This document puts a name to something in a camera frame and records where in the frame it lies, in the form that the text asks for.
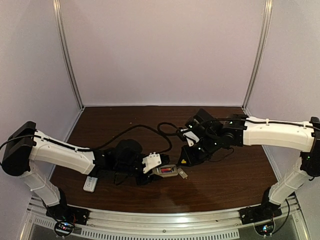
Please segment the grey remote control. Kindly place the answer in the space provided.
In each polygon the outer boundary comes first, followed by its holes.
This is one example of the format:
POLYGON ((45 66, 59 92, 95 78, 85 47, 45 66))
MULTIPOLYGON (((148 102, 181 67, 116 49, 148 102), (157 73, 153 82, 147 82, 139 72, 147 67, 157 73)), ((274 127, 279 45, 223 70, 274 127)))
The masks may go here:
POLYGON ((175 164, 168 164, 153 168, 152 173, 162 178, 170 178, 177 176, 178 170, 175 164))

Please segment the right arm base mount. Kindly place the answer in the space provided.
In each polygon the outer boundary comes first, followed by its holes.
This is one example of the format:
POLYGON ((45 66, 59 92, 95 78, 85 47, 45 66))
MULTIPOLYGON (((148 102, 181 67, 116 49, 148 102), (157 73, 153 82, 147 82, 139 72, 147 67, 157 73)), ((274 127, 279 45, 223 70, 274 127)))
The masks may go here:
POLYGON ((273 203, 248 206, 241 208, 238 212, 243 225, 271 220, 274 217, 282 215, 280 205, 275 205, 273 203))

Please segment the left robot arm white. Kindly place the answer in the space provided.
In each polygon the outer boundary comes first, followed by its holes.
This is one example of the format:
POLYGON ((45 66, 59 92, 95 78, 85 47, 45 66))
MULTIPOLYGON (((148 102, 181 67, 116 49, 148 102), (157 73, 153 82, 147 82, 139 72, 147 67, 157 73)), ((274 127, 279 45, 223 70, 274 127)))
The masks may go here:
POLYGON ((47 162, 98 178, 105 172, 129 176, 147 175, 163 163, 163 155, 144 155, 141 145, 123 140, 108 150, 82 148, 51 138, 28 121, 2 144, 5 148, 1 167, 3 171, 20 177, 32 192, 48 207, 65 206, 63 192, 41 173, 37 161, 47 162))

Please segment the grey battery cover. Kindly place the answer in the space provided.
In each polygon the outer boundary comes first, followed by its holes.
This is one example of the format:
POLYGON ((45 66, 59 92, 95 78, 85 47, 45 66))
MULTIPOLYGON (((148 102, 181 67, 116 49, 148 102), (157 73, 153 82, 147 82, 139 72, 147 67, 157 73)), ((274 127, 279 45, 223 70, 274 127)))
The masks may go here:
POLYGON ((177 173, 184 180, 188 178, 188 175, 186 174, 186 172, 180 167, 177 169, 177 173))

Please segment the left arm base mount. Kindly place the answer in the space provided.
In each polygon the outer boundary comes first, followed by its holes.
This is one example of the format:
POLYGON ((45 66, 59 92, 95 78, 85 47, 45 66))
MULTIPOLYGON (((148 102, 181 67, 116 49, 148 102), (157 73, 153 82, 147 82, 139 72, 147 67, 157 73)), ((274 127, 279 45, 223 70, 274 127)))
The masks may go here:
POLYGON ((86 225, 90 211, 85 208, 67 206, 65 208, 56 206, 46 206, 46 215, 56 221, 68 222, 71 224, 86 225))

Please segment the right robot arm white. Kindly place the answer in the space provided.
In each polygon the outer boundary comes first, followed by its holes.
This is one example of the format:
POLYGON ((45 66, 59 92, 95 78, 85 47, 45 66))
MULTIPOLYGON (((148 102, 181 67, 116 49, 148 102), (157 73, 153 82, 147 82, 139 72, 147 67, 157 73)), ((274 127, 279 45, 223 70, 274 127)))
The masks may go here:
POLYGON ((279 208, 306 181, 320 175, 320 120, 317 117, 302 122, 261 119, 246 114, 216 118, 200 109, 178 135, 187 141, 178 161, 185 167, 201 164, 218 150, 232 147, 274 146, 298 150, 296 164, 264 192, 261 208, 279 208))

